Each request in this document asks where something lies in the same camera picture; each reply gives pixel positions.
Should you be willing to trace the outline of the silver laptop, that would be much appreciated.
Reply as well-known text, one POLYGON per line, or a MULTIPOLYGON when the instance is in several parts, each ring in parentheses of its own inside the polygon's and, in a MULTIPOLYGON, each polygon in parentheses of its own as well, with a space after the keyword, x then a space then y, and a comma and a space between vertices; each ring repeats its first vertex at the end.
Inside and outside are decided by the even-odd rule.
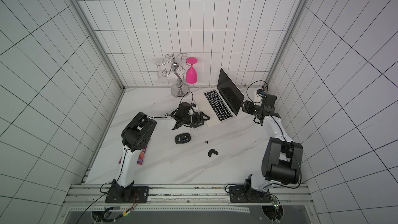
POLYGON ((205 123, 211 128, 237 117, 245 96, 228 74, 221 69, 216 88, 196 93, 193 98, 199 111, 209 117, 205 123))

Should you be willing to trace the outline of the black wireless mouse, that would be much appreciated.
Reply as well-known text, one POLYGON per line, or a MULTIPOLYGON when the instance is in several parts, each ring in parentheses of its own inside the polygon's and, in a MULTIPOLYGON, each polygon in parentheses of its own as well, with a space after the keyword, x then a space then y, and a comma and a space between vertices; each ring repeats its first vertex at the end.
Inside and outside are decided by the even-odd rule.
POLYGON ((189 133, 182 133, 175 136, 174 139, 176 144, 186 144, 191 141, 191 135, 189 133))

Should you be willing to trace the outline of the black mouse battery cover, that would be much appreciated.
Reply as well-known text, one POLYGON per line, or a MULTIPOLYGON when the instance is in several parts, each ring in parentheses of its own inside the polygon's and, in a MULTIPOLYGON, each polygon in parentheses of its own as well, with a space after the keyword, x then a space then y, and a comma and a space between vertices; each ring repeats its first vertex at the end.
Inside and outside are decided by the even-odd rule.
POLYGON ((218 155, 219 154, 219 152, 217 152, 215 149, 210 149, 209 151, 208 151, 208 157, 209 158, 211 158, 212 157, 212 155, 218 155))

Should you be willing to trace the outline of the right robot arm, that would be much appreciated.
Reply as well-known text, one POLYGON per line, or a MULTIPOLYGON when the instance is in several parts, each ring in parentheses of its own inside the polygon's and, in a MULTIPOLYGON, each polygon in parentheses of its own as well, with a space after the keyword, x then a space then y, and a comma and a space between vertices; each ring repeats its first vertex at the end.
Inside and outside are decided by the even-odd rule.
POLYGON ((228 184, 224 188, 232 203, 272 203, 280 207, 279 199, 269 189, 284 187, 296 189, 302 183, 301 163, 303 146, 294 142, 285 131, 280 114, 275 112, 277 96, 263 94, 260 103, 247 100, 241 105, 243 112, 253 115, 269 141, 261 162, 261 175, 249 175, 244 184, 228 184))

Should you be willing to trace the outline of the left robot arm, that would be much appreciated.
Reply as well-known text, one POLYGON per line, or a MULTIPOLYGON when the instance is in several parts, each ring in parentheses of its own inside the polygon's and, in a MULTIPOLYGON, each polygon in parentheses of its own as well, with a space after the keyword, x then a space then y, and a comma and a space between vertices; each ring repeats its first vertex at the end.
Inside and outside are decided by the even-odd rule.
POLYGON ((152 117, 139 112, 121 133, 123 156, 120 172, 106 192, 106 203, 146 203, 149 187, 134 186, 134 175, 140 154, 148 146, 154 131, 176 130, 180 127, 198 128, 211 118, 197 110, 193 103, 182 102, 164 117, 152 117))

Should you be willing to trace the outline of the chrome glass holder stand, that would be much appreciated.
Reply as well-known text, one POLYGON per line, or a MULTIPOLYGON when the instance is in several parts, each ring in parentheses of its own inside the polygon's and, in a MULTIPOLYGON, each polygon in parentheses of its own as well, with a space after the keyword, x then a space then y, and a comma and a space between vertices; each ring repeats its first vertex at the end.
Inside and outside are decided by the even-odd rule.
POLYGON ((175 98, 183 98, 186 93, 190 91, 189 86, 184 83, 181 75, 184 75, 184 68, 178 61, 185 61, 188 58, 186 53, 179 53, 178 55, 166 54, 166 59, 171 60, 171 69, 169 71, 173 72, 176 76, 176 84, 171 88, 171 94, 175 98))

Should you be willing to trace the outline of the pink wine glass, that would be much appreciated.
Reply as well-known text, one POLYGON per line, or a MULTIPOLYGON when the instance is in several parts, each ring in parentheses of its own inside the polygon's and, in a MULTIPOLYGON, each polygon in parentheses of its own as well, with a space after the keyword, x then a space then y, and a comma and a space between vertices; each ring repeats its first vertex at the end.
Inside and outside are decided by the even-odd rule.
POLYGON ((186 72, 186 82, 189 84, 196 84, 198 80, 197 72, 194 69, 194 65, 197 64, 198 60, 194 57, 189 57, 186 59, 186 64, 189 66, 189 69, 186 72))

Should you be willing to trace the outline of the clear wine glass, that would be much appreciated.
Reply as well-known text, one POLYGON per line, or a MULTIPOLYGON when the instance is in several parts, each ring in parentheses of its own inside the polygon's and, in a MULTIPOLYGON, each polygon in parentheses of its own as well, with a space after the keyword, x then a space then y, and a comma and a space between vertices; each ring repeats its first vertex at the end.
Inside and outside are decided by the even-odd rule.
POLYGON ((167 69, 165 68, 165 62, 162 59, 155 59, 155 65, 157 66, 157 78, 161 85, 167 85, 168 78, 167 78, 167 69))

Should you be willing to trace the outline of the purple candy bag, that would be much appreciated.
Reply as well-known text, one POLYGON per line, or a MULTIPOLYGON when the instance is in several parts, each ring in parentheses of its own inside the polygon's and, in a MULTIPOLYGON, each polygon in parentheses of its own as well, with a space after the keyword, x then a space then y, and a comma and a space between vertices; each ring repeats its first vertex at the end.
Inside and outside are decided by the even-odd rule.
MULTIPOLYGON (((123 148, 123 150, 124 150, 124 153, 126 152, 126 151, 128 151, 128 150, 130 150, 130 149, 128 149, 128 148, 123 148)), ((139 157, 138 157, 138 159, 137 159, 137 165, 143 165, 143 162, 144 162, 144 156, 145 156, 145 153, 146 153, 146 150, 147 150, 147 146, 145 146, 142 150, 141 150, 141 152, 140 152, 140 155, 139 155, 139 157)))

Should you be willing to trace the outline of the aluminium mounting rail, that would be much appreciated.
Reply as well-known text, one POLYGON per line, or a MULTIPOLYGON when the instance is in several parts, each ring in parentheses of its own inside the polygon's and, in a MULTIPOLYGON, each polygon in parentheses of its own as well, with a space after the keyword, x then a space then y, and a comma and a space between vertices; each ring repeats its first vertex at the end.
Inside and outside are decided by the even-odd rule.
POLYGON ((64 200, 69 206, 199 206, 199 205, 312 205, 309 189, 269 188, 245 193, 244 186, 138 185, 125 200, 108 193, 109 185, 73 185, 64 200))

